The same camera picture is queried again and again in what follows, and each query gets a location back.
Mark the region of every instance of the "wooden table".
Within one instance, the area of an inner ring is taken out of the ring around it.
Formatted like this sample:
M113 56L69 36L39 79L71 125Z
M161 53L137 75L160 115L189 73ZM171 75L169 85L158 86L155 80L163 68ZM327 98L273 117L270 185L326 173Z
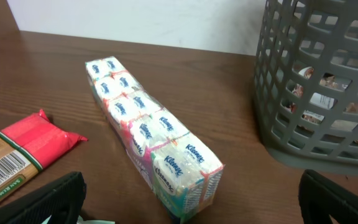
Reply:
M88 184L86 218L169 222L94 103L84 62L110 55L226 164L214 204L192 223L302 223L303 170L275 161L258 138L250 99L254 57L31 32L0 38L0 129L43 108L57 126L89 141L3 204L78 170ZM358 195L358 177L324 175Z

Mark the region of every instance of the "laundry basket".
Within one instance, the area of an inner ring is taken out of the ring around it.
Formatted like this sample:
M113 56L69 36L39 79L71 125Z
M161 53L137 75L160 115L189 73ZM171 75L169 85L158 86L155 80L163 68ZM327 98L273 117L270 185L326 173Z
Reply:
M358 0L268 0L254 73L274 158L358 175Z

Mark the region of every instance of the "package of kleenex tissues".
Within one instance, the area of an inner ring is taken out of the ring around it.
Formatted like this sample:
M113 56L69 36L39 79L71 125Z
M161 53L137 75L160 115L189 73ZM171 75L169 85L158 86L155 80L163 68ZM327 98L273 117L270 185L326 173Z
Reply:
M115 58L86 62L93 95L175 223L212 204L224 165Z

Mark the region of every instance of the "tissue pack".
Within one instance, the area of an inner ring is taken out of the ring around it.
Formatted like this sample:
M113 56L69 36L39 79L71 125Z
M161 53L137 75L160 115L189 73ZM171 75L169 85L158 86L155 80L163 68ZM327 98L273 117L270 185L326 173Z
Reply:
M224 165L115 58L85 63L93 95L174 223L211 205Z

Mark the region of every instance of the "green label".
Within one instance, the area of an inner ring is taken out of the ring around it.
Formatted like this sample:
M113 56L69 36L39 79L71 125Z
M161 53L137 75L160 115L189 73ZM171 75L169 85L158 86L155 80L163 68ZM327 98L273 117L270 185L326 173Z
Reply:
M18 186L24 183L24 180L21 176L16 177L8 184L6 187L0 190L0 199L4 198L12 190L16 189Z

